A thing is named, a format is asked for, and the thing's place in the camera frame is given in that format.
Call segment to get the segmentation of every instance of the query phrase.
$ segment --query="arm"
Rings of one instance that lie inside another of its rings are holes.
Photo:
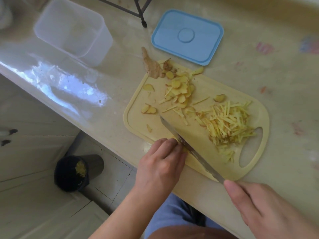
[[[141,158],[130,193],[90,239],[140,239],[177,184],[186,156],[175,139],[157,140]]]
[[[268,185],[225,180],[224,186],[257,239],[319,238],[319,229]]]

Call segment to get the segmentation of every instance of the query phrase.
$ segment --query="cutting board handle hole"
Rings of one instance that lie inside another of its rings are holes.
[[[253,159],[263,138],[263,129],[261,127],[256,128],[255,133],[257,135],[249,137],[241,150],[239,166],[242,168],[246,167]]]

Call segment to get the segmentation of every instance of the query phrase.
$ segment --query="hand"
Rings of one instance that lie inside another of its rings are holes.
[[[268,185],[225,180],[224,186],[257,239],[319,238],[319,229]]]
[[[133,190],[158,207],[177,184],[185,165],[186,152],[175,139],[157,140],[138,163]]]

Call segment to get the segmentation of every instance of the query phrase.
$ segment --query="cabinet handle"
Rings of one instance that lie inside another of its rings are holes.
[[[0,136],[10,136],[14,133],[17,133],[18,132],[18,129],[10,129],[8,131],[4,130],[4,131],[1,131],[0,130]]]
[[[0,147],[3,147],[4,145],[6,145],[6,144],[8,144],[8,143],[10,143],[10,142],[11,142],[11,140],[8,140],[8,139],[2,140],[2,141],[1,141],[1,144],[0,144]]]

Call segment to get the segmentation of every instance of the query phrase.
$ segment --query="knife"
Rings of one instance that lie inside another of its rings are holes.
[[[204,169],[209,172],[218,182],[224,183],[225,179],[218,173],[213,167],[198,153],[193,149],[189,143],[182,138],[180,134],[175,130],[175,128],[170,125],[162,116],[160,116],[162,124],[177,138],[177,140],[184,145],[184,147],[200,162]]]

